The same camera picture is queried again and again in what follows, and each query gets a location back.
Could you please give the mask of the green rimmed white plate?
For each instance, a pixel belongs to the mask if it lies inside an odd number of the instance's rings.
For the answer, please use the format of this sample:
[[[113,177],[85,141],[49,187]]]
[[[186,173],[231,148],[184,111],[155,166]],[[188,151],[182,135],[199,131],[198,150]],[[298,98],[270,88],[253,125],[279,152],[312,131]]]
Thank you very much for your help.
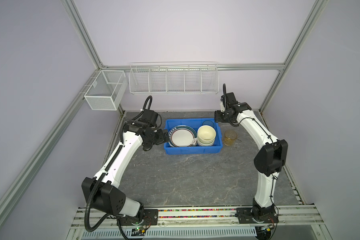
[[[190,126],[175,126],[169,131],[169,145],[171,147],[195,147],[197,133]]]

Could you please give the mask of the amber glass cup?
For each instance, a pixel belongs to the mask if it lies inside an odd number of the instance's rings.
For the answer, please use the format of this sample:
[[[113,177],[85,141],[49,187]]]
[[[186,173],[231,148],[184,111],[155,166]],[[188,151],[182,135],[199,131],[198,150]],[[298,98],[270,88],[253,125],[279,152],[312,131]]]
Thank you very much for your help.
[[[236,131],[226,130],[224,133],[223,143],[226,146],[232,146],[235,143],[237,138],[238,138],[238,134]]]

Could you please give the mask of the bowls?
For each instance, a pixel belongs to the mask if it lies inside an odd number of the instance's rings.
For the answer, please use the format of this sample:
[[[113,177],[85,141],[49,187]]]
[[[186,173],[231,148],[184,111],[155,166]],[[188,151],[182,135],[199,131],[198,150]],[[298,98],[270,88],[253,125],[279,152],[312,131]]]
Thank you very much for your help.
[[[198,128],[198,139],[203,141],[211,141],[216,138],[216,130],[208,125],[204,125]]]

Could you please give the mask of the light green bowl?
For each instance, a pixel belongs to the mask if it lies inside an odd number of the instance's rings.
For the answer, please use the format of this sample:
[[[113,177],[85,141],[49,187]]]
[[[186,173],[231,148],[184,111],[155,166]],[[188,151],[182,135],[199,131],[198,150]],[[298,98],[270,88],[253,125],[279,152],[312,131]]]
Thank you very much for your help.
[[[210,143],[214,143],[214,142],[215,142],[215,139],[207,140],[207,141],[200,139],[200,138],[197,139],[197,143],[210,144]]]

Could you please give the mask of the cream white bowl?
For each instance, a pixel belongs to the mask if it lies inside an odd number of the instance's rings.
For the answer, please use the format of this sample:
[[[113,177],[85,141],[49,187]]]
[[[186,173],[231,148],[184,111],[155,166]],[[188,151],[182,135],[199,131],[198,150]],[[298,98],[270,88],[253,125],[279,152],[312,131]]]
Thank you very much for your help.
[[[198,146],[201,146],[201,147],[211,147],[213,145],[214,145],[214,143],[210,143],[210,144],[198,143]]]

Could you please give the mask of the green glass cup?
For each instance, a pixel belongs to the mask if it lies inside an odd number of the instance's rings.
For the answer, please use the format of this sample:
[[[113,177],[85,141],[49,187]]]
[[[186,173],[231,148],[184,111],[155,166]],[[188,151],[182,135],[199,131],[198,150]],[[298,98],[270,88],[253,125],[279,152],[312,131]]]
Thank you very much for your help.
[[[214,128],[215,123],[211,120],[205,120],[205,121],[203,121],[202,126],[210,126],[210,127]]]

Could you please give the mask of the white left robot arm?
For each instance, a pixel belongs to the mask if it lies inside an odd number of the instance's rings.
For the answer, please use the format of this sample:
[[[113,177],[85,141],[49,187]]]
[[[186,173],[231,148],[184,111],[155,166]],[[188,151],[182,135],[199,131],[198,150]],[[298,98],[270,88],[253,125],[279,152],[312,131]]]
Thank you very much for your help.
[[[154,145],[169,141],[167,130],[150,128],[134,132],[124,130],[121,139],[106,163],[92,178],[85,178],[82,190],[86,199],[84,225],[93,232],[110,216],[130,217],[141,223],[144,218],[144,204],[132,200],[119,186],[123,174],[139,147],[149,151]]]

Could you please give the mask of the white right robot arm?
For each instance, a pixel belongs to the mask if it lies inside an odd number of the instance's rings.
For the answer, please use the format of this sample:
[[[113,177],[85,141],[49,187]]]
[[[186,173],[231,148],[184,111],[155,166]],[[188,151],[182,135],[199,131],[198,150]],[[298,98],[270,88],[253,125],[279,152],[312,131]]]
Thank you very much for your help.
[[[215,122],[243,127],[259,148],[254,158],[254,166],[258,171],[258,185],[250,217],[257,223],[276,218],[278,214],[274,195],[276,181],[286,163],[287,141],[273,135],[246,103],[220,103],[220,107],[220,110],[215,111]]]

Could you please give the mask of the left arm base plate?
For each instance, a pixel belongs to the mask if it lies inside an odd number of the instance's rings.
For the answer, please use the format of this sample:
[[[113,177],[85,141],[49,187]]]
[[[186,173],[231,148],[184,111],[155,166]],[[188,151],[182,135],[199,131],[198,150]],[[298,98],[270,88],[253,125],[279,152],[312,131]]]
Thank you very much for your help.
[[[144,212],[141,214],[141,219],[139,217],[130,216],[125,216],[119,219],[122,226],[156,226],[158,224],[158,220],[158,209],[144,209]]]

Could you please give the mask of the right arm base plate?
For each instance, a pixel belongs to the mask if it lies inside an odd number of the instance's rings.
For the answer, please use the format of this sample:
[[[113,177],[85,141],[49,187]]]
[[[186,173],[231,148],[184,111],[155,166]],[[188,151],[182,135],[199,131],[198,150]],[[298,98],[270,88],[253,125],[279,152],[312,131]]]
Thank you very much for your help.
[[[276,224],[279,222],[275,208],[237,208],[235,217],[240,224]]]

